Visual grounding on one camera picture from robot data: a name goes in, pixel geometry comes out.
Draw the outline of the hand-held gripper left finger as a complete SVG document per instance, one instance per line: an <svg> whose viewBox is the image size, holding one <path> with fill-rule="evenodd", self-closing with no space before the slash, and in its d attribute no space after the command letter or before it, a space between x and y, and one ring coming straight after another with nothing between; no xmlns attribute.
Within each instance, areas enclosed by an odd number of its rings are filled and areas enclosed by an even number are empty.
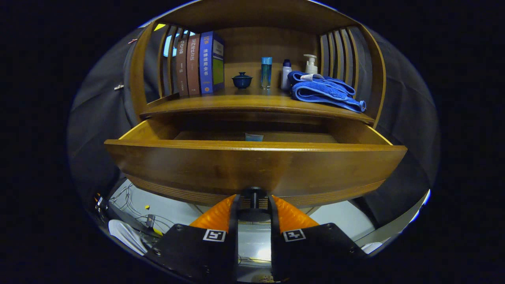
<svg viewBox="0 0 505 284"><path fill-rule="evenodd" d="M146 253L146 259L187 282L238 280L238 210L240 195L211 208L214 225L173 225Z"/></svg>

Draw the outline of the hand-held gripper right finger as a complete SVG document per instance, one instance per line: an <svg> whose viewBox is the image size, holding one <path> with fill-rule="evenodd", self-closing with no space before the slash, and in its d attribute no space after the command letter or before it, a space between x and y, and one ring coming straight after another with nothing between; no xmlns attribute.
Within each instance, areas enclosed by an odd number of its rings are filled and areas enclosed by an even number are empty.
<svg viewBox="0 0 505 284"><path fill-rule="evenodd" d="M336 224L319 224L283 198L270 196L271 268L276 282L332 276L368 258Z"/></svg>

